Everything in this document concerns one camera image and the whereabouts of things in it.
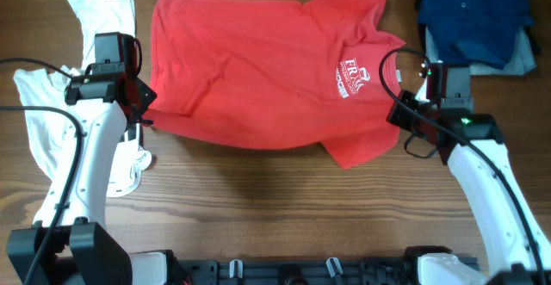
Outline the red t-shirt white print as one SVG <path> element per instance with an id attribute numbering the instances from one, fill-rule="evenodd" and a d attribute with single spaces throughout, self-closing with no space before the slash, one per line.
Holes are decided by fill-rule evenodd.
<path id="1" fill-rule="evenodd" d="M 349 169 L 392 149 L 399 91 L 386 0 L 157 0 L 147 118 L 165 132 L 280 150 L 320 143 Z"/>

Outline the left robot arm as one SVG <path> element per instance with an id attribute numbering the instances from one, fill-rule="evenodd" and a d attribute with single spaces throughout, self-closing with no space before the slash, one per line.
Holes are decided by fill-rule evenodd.
<path id="1" fill-rule="evenodd" d="M 65 88 L 70 124 L 63 157 L 28 229 L 10 233 L 7 253 L 24 284 L 169 284 L 175 262 L 167 251 L 127 253 L 105 229 L 115 150 L 156 94 L 138 75 L 142 51 L 128 34 L 94 39 L 95 61 Z"/>

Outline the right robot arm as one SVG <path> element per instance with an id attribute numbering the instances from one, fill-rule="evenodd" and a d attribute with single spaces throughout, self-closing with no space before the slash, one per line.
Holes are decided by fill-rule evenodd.
<path id="1" fill-rule="evenodd" d="M 417 284 L 548 284 L 550 242 L 519 188 L 494 118 L 473 112 L 467 67 L 424 63 L 424 86 L 403 90 L 388 121 L 436 148 L 467 197 L 483 238 L 489 274 L 446 250 L 412 260 Z"/>

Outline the white t-shirt black logo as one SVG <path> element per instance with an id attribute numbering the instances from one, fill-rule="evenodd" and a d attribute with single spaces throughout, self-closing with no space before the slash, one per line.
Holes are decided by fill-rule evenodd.
<path id="1" fill-rule="evenodd" d="M 135 35 L 134 0 L 67 0 L 83 32 L 83 61 L 80 69 L 62 66 L 70 74 L 83 74 L 85 68 L 96 62 L 94 36 L 100 33 L 120 32 Z M 60 73 L 49 74 L 45 69 L 18 70 L 14 74 L 20 101 L 24 106 L 47 106 L 67 109 L 63 93 L 69 80 Z M 70 122 L 62 115 L 50 112 L 25 113 L 30 151 L 40 169 L 50 179 L 62 157 L 64 131 Z M 141 146 L 138 137 L 141 128 L 130 127 L 120 139 L 110 172 L 108 197 L 121 197 L 135 191 L 142 171 L 152 162 L 152 155 Z"/>

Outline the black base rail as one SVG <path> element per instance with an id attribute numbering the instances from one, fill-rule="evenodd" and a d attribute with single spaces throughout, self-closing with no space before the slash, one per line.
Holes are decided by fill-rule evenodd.
<path id="1" fill-rule="evenodd" d="M 402 285 L 418 284 L 414 264 L 403 257 L 365 257 L 361 260 L 231 262 L 181 260 L 196 285 Z"/>

